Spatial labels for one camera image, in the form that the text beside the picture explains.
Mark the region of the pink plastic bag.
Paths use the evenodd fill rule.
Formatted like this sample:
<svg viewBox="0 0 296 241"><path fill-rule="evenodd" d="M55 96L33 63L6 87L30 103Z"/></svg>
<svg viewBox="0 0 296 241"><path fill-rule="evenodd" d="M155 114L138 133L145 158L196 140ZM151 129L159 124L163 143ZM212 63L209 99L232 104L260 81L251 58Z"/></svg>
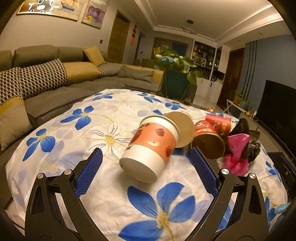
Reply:
<svg viewBox="0 0 296 241"><path fill-rule="evenodd" d="M244 176L248 172L248 157L243 158L242 153L250 141L250 136L244 133L228 136L230 154L224 156L223 168L233 175Z"/></svg>

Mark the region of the black plastic bag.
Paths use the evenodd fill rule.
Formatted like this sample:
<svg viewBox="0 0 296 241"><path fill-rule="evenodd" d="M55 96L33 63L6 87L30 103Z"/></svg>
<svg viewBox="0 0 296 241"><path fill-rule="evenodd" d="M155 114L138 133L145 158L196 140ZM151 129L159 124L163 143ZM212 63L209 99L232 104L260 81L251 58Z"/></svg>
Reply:
<svg viewBox="0 0 296 241"><path fill-rule="evenodd" d="M260 153L260 136L258 131L250 131L245 118L240 118L227 137L228 149L237 158L253 162Z"/></svg>

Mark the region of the red gold paper cup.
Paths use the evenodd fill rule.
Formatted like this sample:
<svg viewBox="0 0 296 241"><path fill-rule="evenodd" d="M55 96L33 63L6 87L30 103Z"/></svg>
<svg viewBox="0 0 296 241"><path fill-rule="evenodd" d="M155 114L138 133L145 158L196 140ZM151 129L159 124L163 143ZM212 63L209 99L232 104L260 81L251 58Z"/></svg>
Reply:
<svg viewBox="0 0 296 241"><path fill-rule="evenodd" d="M225 144L207 120L200 120L195 124L194 138L191 148L198 147L203 155L211 160L217 160L224 155Z"/></svg>

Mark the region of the orange white paper cup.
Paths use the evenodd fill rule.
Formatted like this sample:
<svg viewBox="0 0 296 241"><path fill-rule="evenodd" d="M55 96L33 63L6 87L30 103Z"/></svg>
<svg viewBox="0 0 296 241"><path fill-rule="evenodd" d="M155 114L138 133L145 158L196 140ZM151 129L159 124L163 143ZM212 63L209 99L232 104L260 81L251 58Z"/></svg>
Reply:
<svg viewBox="0 0 296 241"><path fill-rule="evenodd" d="M161 115L143 118L119 160L120 167L140 182L155 182L175 149L179 136L177 125L169 118Z"/></svg>

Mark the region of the red snack bag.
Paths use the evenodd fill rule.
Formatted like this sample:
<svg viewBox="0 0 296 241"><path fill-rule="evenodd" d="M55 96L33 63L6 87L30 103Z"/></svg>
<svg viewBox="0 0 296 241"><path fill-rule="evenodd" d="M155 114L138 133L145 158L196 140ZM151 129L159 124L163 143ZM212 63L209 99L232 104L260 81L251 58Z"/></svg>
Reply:
<svg viewBox="0 0 296 241"><path fill-rule="evenodd" d="M216 132L222 133L226 136L229 135L231 130L231 119L218 115L207 114L205 120L207 120L214 128Z"/></svg>

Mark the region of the white folding side table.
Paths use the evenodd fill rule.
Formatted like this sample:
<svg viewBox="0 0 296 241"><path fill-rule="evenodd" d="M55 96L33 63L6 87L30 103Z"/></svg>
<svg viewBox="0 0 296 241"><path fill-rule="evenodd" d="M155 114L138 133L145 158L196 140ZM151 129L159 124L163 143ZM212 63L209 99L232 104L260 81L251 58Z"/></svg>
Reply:
<svg viewBox="0 0 296 241"><path fill-rule="evenodd" d="M227 100L227 108L224 109L223 113L226 113L228 115L231 114L230 109L234 108L234 117L238 118L240 117L241 113L246 113L246 110L244 110L243 108L241 108L239 105L234 104L232 101Z"/></svg>

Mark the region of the grey sectional sofa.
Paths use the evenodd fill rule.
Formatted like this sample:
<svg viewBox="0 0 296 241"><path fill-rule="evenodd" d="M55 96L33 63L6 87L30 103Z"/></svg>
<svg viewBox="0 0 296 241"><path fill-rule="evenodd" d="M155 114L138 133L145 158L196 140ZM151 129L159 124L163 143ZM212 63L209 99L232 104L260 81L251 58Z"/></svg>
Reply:
<svg viewBox="0 0 296 241"><path fill-rule="evenodd" d="M94 48L37 45L1 51L1 151L101 90L158 91L162 71L107 59Z"/></svg>

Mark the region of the houndstooth cushion near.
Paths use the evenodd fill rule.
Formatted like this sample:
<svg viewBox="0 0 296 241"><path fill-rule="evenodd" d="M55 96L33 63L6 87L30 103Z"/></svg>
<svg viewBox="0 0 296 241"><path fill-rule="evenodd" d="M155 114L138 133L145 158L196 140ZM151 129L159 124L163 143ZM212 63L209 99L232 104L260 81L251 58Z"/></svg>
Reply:
<svg viewBox="0 0 296 241"><path fill-rule="evenodd" d="M66 84L67 74L60 59L1 72L1 105L20 97L23 100Z"/></svg>

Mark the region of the houndstooth cushion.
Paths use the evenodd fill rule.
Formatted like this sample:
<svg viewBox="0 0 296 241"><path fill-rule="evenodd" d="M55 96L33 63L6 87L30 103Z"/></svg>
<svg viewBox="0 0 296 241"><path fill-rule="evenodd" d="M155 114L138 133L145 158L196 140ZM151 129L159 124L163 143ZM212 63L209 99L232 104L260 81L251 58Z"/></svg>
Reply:
<svg viewBox="0 0 296 241"><path fill-rule="evenodd" d="M1 72L1 105L20 97L23 100L66 84L67 74L60 59Z"/></svg>
<svg viewBox="0 0 296 241"><path fill-rule="evenodd" d="M112 77L117 76L118 73L121 70L121 67L117 64L113 63L105 63L98 67L98 70L100 71L100 78L103 77Z"/></svg>

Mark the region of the yellow long cushion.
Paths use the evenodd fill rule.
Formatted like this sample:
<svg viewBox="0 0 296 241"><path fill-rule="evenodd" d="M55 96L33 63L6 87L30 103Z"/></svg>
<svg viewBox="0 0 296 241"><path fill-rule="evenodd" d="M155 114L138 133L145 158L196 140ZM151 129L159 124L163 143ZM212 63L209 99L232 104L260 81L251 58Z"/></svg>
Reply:
<svg viewBox="0 0 296 241"><path fill-rule="evenodd" d="M101 72L90 62L64 62L67 81L66 86L97 79Z"/></svg>

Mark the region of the potted plant teal pot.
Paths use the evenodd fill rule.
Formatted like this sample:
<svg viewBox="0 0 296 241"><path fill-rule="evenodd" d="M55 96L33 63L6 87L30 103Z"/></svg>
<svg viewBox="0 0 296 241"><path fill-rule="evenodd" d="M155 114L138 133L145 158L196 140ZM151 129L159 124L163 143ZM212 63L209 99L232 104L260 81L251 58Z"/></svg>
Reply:
<svg viewBox="0 0 296 241"><path fill-rule="evenodd" d="M193 103L197 90L197 65L176 50L160 47L154 48L153 60L164 72L158 95L185 104Z"/></svg>

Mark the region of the display cabinet with shelves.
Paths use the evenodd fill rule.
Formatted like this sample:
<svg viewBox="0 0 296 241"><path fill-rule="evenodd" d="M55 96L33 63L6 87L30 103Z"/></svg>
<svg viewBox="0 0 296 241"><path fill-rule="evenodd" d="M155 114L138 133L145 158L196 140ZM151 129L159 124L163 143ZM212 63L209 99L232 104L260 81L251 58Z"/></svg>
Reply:
<svg viewBox="0 0 296 241"><path fill-rule="evenodd" d="M191 60L196 65L197 89L196 97L204 97L217 103L222 90L228 65L230 47L219 48L195 41Z"/></svg>

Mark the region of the wooden door left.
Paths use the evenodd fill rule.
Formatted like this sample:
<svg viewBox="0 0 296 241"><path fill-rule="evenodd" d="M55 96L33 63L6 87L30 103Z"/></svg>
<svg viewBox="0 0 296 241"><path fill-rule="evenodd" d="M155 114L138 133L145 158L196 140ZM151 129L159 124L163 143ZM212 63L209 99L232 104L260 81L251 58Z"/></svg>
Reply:
<svg viewBox="0 0 296 241"><path fill-rule="evenodd" d="M130 29L130 20L117 10L107 48L107 61L122 63L126 40Z"/></svg>

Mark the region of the purple landscape painting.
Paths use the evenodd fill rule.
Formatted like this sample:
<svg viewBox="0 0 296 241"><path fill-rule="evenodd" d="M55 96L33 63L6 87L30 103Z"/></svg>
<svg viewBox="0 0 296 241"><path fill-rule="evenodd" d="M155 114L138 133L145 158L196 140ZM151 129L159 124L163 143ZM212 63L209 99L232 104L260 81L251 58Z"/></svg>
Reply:
<svg viewBox="0 0 296 241"><path fill-rule="evenodd" d="M101 29L109 0L89 0L81 23Z"/></svg>

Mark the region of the sailboat painting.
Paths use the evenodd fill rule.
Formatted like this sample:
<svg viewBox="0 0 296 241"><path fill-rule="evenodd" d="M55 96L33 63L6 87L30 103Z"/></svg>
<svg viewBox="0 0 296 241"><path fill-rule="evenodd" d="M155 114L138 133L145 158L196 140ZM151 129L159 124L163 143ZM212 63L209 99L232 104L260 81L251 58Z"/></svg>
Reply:
<svg viewBox="0 0 296 241"><path fill-rule="evenodd" d="M24 1L18 15L48 15L78 21L85 0L35 0Z"/></svg>

